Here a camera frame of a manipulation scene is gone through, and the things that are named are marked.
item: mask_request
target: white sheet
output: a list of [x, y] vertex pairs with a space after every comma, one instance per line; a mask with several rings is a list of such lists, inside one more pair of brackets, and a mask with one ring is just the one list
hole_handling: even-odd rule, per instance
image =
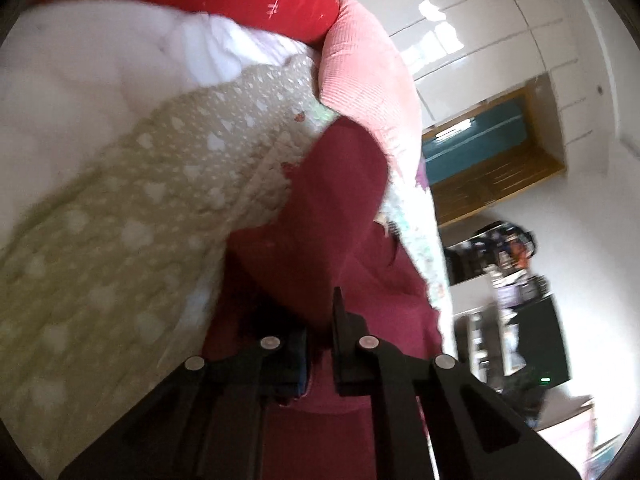
[[303, 43], [126, 0], [24, 13], [0, 47], [0, 248], [28, 207], [162, 101], [283, 66]]

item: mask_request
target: pink pillow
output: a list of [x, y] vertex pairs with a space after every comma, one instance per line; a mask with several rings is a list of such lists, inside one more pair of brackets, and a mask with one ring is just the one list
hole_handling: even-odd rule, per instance
[[378, 19], [356, 0], [340, 0], [319, 85], [322, 104], [366, 128], [390, 165], [415, 184], [422, 118], [414, 80]]

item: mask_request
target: folded maroon fabric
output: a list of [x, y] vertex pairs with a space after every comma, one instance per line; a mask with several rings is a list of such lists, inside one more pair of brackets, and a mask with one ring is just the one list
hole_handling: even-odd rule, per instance
[[[234, 232], [225, 281], [203, 355], [220, 359], [249, 342], [243, 324], [268, 294], [315, 333], [332, 320], [334, 286], [347, 311], [405, 354], [440, 352], [438, 315], [399, 241], [373, 219], [387, 180], [385, 157], [362, 127], [341, 118], [292, 175], [289, 201], [269, 226]], [[308, 394], [270, 409], [264, 480], [373, 480], [368, 399], [334, 391], [328, 350], [312, 365]]]

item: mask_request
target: silver screw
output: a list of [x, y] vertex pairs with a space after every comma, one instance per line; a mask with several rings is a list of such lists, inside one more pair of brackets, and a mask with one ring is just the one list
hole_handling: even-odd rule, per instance
[[365, 335], [360, 338], [360, 340], [358, 341], [358, 344], [360, 345], [361, 348], [364, 348], [365, 350], [373, 350], [375, 347], [377, 347], [380, 344], [380, 341], [375, 336]]
[[260, 346], [265, 350], [275, 350], [280, 346], [280, 340], [274, 335], [268, 335], [260, 339]]
[[191, 372], [197, 372], [204, 366], [204, 359], [199, 355], [194, 355], [193, 357], [189, 357], [184, 362], [184, 367]]
[[451, 370], [456, 365], [456, 360], [448, 354], [440, 354], [436, 357], [436, 366], [444, 370]]

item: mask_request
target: beige blanket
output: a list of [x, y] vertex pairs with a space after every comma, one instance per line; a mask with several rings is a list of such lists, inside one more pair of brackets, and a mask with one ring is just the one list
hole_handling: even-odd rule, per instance
[[0, 416], [55, 478], [197, 354], [235, 228], [271, 220], [335, 118], [306, 57], [182, 95], [35, 208], [0, 254]]

